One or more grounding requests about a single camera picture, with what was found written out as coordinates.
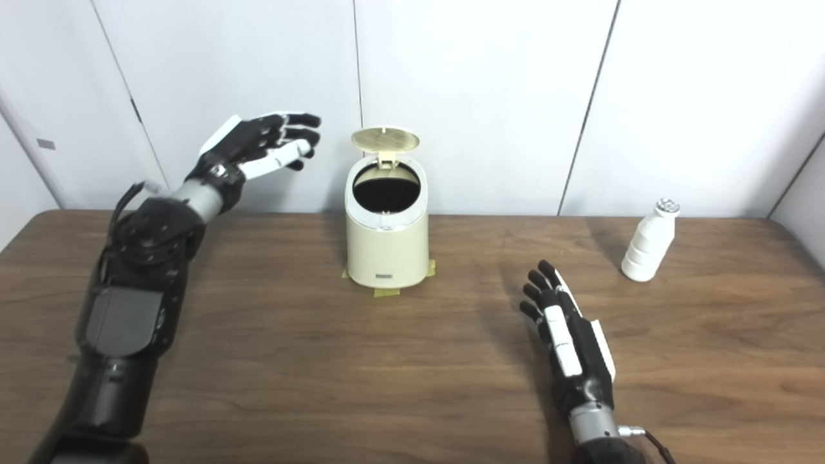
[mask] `bottle cap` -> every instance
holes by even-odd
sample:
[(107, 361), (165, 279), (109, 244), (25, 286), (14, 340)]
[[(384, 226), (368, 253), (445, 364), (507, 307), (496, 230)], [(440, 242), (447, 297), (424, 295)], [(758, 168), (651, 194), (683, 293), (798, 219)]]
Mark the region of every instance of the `bottle cap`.
[(662, 198), (656, 202), (656, 213), (663, 217), (676, 217), (679, 215), (679, 204), (670, 198)]

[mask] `white wall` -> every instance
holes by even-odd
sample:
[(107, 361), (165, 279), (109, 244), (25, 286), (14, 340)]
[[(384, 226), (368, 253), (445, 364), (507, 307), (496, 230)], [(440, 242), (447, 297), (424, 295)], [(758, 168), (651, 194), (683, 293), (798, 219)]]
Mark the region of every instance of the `white wall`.
[(63, 206), (111, 209), (132, 182), (165, 184), (90, 2), (0, 2), (0, 98)]
[(37, 213), (57, 207), (40, 175), (0, 116), (0, 250)]
[(615, 0), (356, 0), (365, 126), (416, 132), (431, 210), (555, 215)]
[(796, 178), (771, 219), (784, 225), (825, 268), (825, 144)]
[(318, 156), (250, 182), (240, 208), (340, 208), (363, 120), (421, 136), (435, 213), (643, 215), (671, 196), (685, 215), (764, 217), (825, 130), (825, 3), (626, 0), (576, 150), (614, 10), (6, 0), (0, 97), (68, 207), (176, 187), (228, 116), (297, 110), (324, 119)]
[(564, 215), (765, 217), (825, 129), (825, 2), (622, 2)]
[(173, 186), (229, 116), (308, 111), (323, 118), (315, 158), (300, 173), (247, 183), (238, 208), (342, 208), (347, 170), (361, 156), (349, 141), (361, 127), (351, 0), (96, 5)]

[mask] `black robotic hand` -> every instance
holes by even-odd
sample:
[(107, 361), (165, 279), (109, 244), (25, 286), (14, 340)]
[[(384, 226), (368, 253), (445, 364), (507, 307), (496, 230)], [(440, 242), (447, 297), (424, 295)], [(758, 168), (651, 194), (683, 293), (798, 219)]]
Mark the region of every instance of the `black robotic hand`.
[(521, 312), (536, 322), (549, 351), (552, 396), (568, 417), (576, 448), (573, 464), (645, 464), (640, 450), (624, 437), (645, 435), (667, 464), (670, 452), (643, 428), (616, 425), (613, 418), (615, 367), (599, 321), (582, 316), (561, 274), (542, 260), (531, 270)]

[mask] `cable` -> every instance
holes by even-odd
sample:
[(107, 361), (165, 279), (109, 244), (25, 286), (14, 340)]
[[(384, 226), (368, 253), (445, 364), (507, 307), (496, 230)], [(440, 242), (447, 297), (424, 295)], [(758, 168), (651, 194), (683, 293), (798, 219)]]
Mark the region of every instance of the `cable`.
[(676, 460), (673, 459), (670, 451), (665, 448), (665, 446), (662, 445), (662, 442), (658, 441), (652, 433), (645, 430), (644, 436), (647, 437), (651, 443), (653, 443), (653, 446), (655, 446), (657, 450), (659, 450), (659, 454), (662, 455), (662, 459), (664, 459), (667, 464), (676, 464)]
[(117, 224), (117, 220), (120, 218), (120, 213), (129, 205), (130, 201), (132, 201), (138, 194), (144, 189), (144, 185), (146, 182), (137, 182), (132, 184), (132, 187), (129, 187), (129, 190), (123, 194), (120, 200), (115, 205), (115, 210), (112, 211), (111, 219), (109, 220), (109, 234), (107, 236), (107, 245), (111, 245), (111, 236), (115, 232), (115, 225)]

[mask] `plastic bottle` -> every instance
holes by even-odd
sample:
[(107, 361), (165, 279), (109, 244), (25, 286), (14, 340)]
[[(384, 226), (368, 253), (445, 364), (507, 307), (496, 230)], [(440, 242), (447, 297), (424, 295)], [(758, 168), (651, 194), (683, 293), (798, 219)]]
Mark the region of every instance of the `plastic bottle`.
[(647, 282), (656, 275), (676, 234), (678, 215), (679, 205), (663, 198), (656, 202), (653, 212), (639, 222), (625, 259), (621, 262), (621, 270), (628, 278)]

